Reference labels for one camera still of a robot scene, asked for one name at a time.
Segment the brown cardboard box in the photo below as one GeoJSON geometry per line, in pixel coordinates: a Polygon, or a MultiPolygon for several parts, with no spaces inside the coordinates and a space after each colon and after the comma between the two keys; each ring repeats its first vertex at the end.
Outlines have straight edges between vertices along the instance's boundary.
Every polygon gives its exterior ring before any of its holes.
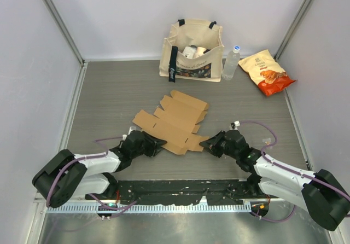
{"type": "Polygon", "coordinates": [[[209,104],[178,90],[172,90],[160,101],[153,114],[140,110],[133,123],[146,133],[165,140],[162,147],[176,154],[187,151],[202,152],[200,143],[209,139],[198,135],[200,122],[204,120],[209,104]]]}

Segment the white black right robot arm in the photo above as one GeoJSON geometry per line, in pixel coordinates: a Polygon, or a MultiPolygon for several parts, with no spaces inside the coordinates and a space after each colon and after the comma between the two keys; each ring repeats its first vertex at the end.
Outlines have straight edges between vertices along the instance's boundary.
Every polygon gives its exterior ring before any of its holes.
{"type": "Polygon", "coordinates": [[[250,147],[238,130],[221,131],[200,146],[210,154],[227,155],[250,175],[252,197],[275,196],[308,212],[321,227],[334,231],[349,216],[349,194],[327,170],[312,172],[287,165],[250,147]]]}

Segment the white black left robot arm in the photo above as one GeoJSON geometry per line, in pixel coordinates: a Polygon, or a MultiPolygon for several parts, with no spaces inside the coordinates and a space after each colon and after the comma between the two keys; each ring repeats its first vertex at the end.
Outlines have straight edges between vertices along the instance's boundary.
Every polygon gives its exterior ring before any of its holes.
{"type": "Polygon", "coordinates": [[[32,179],[33,186],[58,208],[72,197],[109,200],[118,195],[113,174],[129,167],[138,156],[156,156],[167,142],[144,131],[133,130],[120,143],[102,153],[80,155],[59,151],[32,179]]]}

